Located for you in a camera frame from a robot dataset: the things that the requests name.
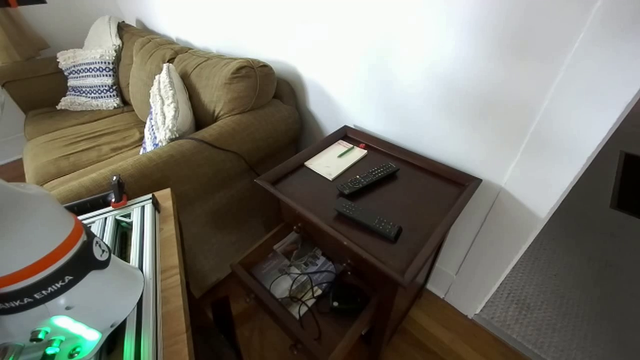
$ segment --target paper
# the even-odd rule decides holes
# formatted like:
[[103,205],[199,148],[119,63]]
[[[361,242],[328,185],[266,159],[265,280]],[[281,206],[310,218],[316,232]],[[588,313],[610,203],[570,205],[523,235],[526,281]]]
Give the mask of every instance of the paper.
[[366,150],[356,146],[341,158],[338,157],[338,155],[342,154],[351,146],[353,145],[339,140],[337,143],[329,146],[318,155],[305,162],[305,166],[333,181],[333,179],[338,177],[341,173],[367,154]]

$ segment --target green light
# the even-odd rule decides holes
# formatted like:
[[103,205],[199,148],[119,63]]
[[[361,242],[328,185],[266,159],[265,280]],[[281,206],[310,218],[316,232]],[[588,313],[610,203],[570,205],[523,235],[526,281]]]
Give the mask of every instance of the green light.
[[88,341],[97,341],[102,336],[99,331],[94,330],[81,322],[77,322],[68,316],[54,316],[51,318],[51,321],[59,327],[73,332],[76,335],[82,336]]
[[44,349],[44,353],[47,355],[54,355],[54,354],[57,354],[58,352],[60,352],[59,347],[48,347]]

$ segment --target green pen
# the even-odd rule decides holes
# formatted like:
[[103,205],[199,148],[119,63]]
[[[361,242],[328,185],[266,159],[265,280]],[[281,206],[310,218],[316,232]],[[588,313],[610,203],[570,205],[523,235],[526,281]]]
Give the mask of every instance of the green pen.
[[345,156],[349,151],[353,150],[353,148],[356,147],[355,145],[352,145],[350,148],[346,149],[345,151],[342,151],[340,153],[340,155],[338,155],[339,158]]

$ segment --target black device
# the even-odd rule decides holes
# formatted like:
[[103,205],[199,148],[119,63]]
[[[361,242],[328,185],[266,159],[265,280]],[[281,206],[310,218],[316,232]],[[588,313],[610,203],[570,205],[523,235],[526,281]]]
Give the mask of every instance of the black device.
[[329,294],[329,310],[346,316],[358,316],[369,303],[369,296],[358,286],[338,277]]
[[400,225],[381,218],[343,197],[339,197],[336,201],[335,210],[394,243],[398,241],[398,237],[402,233]]
[[341,194],[349,195],[350,193],[354,193],[369,184],[375,183],[384,177],[394,174],[398,170],[399,168],[393,163],[382,164],[378,167],[372,168],[364,174],[352,177],[346,183],[338,185],[337,188]]

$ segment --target remote control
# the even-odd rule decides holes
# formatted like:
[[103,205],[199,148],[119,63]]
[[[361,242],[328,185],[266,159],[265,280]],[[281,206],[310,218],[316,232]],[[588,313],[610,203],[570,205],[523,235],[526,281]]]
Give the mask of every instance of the remote control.
[[387,177],[398,170],[399,168],[393,163],[386,163],[384,165],[374,167],[366,173],[350,179],[344,184],[338,185],[337,188],[341,194],[349,195],[350,193],[354,193],[371,183],[375,183],[376,181]]
[[400,225],[395,225],[389,220],[376,216],[343,197],[338,198],[335,210],[394,243],[398,241],[402,232]]

